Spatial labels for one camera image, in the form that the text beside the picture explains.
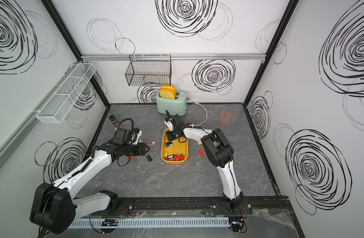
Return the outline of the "yellow plastic storage box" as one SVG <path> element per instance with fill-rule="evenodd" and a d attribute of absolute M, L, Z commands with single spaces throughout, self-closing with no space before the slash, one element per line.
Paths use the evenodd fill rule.
<path fill-rule="evenodd" d="M 166 135 L 167 131 L 169 131 L 169 129 L 166 129 L 163 132 L 162 144 L 161 144 L 162 147 L 161 147 L 161 152 L 160 152 L 161 159 L 168 164 L 175 164 L 175 165 L 183 164 L 188 158 L 188 139 L 179 138 L 174 141 L 168 141 L 167 135 Z M 170 147 L 166 147 L 165 144 L 167 142 L 172 142 L 173 145 Z M 185 156 L 185 160 L 183 160 L 183 161 L 168 160 L 168 156 L 175 155 L 175 154 L 183 154 Z"/>

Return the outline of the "black corner frame post right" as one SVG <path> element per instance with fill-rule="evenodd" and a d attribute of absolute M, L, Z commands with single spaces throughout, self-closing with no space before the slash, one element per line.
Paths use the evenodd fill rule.
<path fill-rule="evenodd" d="M 288 23 L 290 22 L 291 20 L 291 17 L 297 7 L 297 5 L 299 4 L 299 0 L 290 0 L 288 2 L 288 5 L 284 11 L 284 14 L 279 22 L 279 25 L 273 35 L 273 38 L 272 38 L 272 41 L 271 43 L 269 44 L 269 47 L 266 51 L 266 56 L 265 56 L 265 60 L 264 62 L 261 64 L 261 66 L 259 67 L 258 71 L 257 71 L 257 74 L 253 80 L 253 83 L 250 87 L 250 90 L 245 98 L 245 101 L 244 101 L 244 106 L 248 106 L 250 101 L 251 101 L 251 98 L 254 94 L 254 92 L 256 91 L 257 89 L 257 86 L 259 84 L 259 82 L 261 81 L 261 78 L 279 44 L 279 41 L 280 39 L 282 38 L 283 36 L 283 33 L 285 32 L 286 28 L 287 28 L 287 25 Z"/>

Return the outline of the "orange toast slice back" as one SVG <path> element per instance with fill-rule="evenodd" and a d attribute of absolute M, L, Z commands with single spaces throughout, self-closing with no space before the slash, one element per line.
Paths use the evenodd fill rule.
<path fill-rule="evenodd" d="M 169 85 L 169 84 L 163 84 L 161 86 L 161 88 L 167 88 L 167 89 L 170 89 L 170 90 L 175 90 L 176 89 L 173 85 Z"/>

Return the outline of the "spice bottle black cap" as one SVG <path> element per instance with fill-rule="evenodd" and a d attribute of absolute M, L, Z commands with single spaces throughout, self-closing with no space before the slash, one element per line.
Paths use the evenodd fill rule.
<path fill-rule="evenodd" d="M 118 127 L 119 122 L 117 121 L 117 118 L 115 117 L 115 115 L 110 115 L 109 120 L 111 121 L 111 123 L 113 124 L 113 126 L 115 128 Z"/>

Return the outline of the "black corner frame post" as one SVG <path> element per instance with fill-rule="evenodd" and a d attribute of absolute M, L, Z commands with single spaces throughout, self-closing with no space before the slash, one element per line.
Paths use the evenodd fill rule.
<path fill-rule="evenodd" d="M 82 53 L 77 46 L 76 42 L 72 38 L 69 30 L 67 29 L 65 23 L 63 22 L 59 12 L 57 11 L 55 5 L 51 0 L 41 0 L 42 4 L 46 8 L 48 14 L 50 15 L 51 19 L 55 23 L 57 29 L 61 33 L 63 39 L 65 40 L 66 44 L 68 45 L 69 49 L 71 50 L 72 54 L 76 58 L 77 61 L 82 61 Z M 92 86 L 97 92 L 98 96 L 102 100 L 104 106 L 108 108 L 110 106 L 110 103 L 108 102 L 107 97 L 103 93 L 100 85 L 97 82 L 97 78 L 95 76 L 92 77 Z"/>
<path fill-rule="evenodd" d="M 264 62 L 261 64 L 261 66 L 259 67 L 258 71 L 257 71 L 257 74 L 253 80 L 253 83 L 250 87 L 250 90 L 245 98 L 245 101 L 244 101 L 244 106 L 248 106 L 250 101 L 251 101 L 251 98 L 254 94 L 254 92 L 256 91 L 257 89 L 257 86 L 259 84 L 259 82 L 261 81 L 261 78 L 279 44 L 279 41 L 280 39 L 282 38 L 283 36 L 283 33 L 285 32 L 286 28 L 287 28 L 287 25 L 288 23 L 290 22 L 291 20 L 291 17 L 297 7 L 297 5 L 299 4 L 299 0 L 290 0 L 288 2 L 288 5 L 284 11 L 284 14 L 279 22 L 279 25 L 273 35 L 273 38 L 272 38 L 272 41 L 271 43 L 269 44 L 269 47 L 266 51 L 266 56 L 265 56 L 265 60 Z"/>

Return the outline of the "aluminium wall rail back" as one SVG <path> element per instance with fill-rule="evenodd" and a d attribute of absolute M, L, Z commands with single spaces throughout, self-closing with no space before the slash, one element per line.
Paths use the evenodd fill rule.
<path fill-rule="evenodd" d="M 264 53 L 198 53 L 198 54 L 89 54 L 83 61 L 166 61 L 166 60 L 265 60 Z"/>

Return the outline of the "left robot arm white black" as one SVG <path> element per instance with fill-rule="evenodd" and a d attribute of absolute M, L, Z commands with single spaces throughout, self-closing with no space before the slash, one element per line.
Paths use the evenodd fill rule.
<path fill-rule="evenodd" d="M 118 212 L 116 193 L 101 190 L 83 198 L 76 198 L 78 192 L 100 171 L 120 157 L 143 156 L 150 147 L 139 142 L 136 145 L 116 145 L 106 142 L 95 146 L 89 159 L 76 169 L 52 183 L 42 183 L 35 191 L 30 221 L 39 226 L 38 236 L 47 233 L 60 234 L 77 219 L 95 212 L 114 215 Z"/>

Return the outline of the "black corner frame post left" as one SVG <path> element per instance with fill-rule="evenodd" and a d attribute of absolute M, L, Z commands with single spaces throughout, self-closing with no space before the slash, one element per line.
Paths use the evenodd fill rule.
<path fill-rule="evenodd" d="M 67 29 L 65 23 L 63 22 L 59 12 L 57 11 L 55 5 L 51 0 L 41 0 L 42 4 L 46 8 L 48 14 L 50 15 L 51 19 L 55 23 L 57 29 L 61 33 L 63 39 L 65 40 L 66 44 L 68 45 L 69 49 L 71 50 L 72 54 L 76 58 L 77 61 L 82 61 L 82 53 L 77 46 L 76 42 L 72 38 L 69 30 Z M 107 97 L 103 93 L 100 85 L 97 82 L 97 78 L 95 76 L 92 77 L 92 86 L 97 92 L 98 96 L 102 100 L 104 106 L 108 108 L 110 106 L 110 103 L 108 102 Z"/>

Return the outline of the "aluminium wall rail left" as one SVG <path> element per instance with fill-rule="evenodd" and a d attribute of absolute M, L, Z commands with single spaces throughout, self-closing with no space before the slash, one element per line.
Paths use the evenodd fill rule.
<path fill-rule="evenodd" d="M 32 129 L 38 123 L 36 115 L 44 107 L 44 105 L 50 100 L 50 98 L 55 94 L 56 90 L 62 85 L 66 80 L 66 77 L 74 70 L 81 60 L 77 60 L 69 65 L 64 75 L 60 80 L 53 86 L 53 88 L 46 94 L 46 96 L 38 103 L 38 105 L 28 114 L 28 116 L 23 120 L 23 122 L 14 130 L 14 132 L 7 138 L 7 140 L 0 147 L 0 170 L 9 160 L 9 158 L 14 154 L 16 149 L 29 135 Z"/>

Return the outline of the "yellow toast slice front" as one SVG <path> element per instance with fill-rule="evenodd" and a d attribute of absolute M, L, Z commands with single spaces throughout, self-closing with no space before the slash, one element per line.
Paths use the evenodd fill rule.
<path fill-rule="evenodd" d="M 175 99 L 177 95 L 176 90 L 170 90 L 167 88 L 161 88 L 160 89 L 160 97 L 161 98 L 166 98 L 166 99 Z"/>

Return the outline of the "white mesh wall shelf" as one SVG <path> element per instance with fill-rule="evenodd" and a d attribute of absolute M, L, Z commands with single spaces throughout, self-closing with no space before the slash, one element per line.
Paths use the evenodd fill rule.
<path fill-rule="evenodd" d="M 96 102 L 96 91 L 90 83 L 95 73 L 92 63 L 72 66 L 36 118 L 43 124 L 60 124 L 73 108 L 89 110 Z"/>

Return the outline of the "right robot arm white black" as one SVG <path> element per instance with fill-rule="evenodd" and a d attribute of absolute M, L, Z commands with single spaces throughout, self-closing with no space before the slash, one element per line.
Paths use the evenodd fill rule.
<path fill-rule="evenodd" d="M 202 143 L 205 155 L 219 172 L 227 209 L 234 213 L 243 201 L 243 193 L 238 186 L 234 172 L 234 149 L 224 133 L 216 128 L 207 130 L 201 126 L 185 123 L 179 115 L 167 113 L 165 125 L 170 142 L 181 137 Z"/>

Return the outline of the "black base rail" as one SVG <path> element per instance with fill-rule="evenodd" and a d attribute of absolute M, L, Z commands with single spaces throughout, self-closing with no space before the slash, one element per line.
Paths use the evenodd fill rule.
<path fill-rule="evenodd" d="M 250 215 L 253 210 L 285 209 L 293 211 L 287 196 L 246 196 L 235 208 L 223 196 L 217 197 L 119 197 L 113 200 L 114 210 L 98 211 L 93 216 L 136 215 L 140 211 L 200 211 L 213 215 Z"/>

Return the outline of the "mint green toaster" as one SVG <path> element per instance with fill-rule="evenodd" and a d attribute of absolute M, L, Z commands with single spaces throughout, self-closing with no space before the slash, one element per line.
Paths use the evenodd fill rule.
<path fill-rule="evenodd" d="M 187 111 L 187 96 L 183 91 L 177 91 L 176 99 L 162 98 L 160 93 L 156 97 L 157 111 L 166 114 L 168 111 L 172 116 L 183 116 Z"/>

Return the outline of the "aluminium wall rail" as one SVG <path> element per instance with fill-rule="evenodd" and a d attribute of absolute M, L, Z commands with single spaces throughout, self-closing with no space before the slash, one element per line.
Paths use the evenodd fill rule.
<path fill-rule="evenodd" d="M 83 61 L 166 61 L 166 60 L 265 60 L 264 53 L 198 53 L 198 54 L 89 54 Z"/>
<path fill-rule="evenodd" d="M 53 88 L 46 94 L 46 96 L 38 103 L 38 105 L 28 114 L 28 116 L 23 120 L 23 122 L 14 130 L 14 132 L 7 138 L 7 140 L 0 147 L 0 170 L 9 160 L 9 158 L 14 154 L 16 149 L 29 135 L 32 129 L 38 123 L 36 115 L 44 107 L 44 105 L 50 100 L 50 98 L 55 94 L 56 90 L 62 85 L 66 80 L 66 77 L 74 70 L 81 60 L 77 60 L 69 65 L 64 75 L 60 80 L 53 86 Z"/>

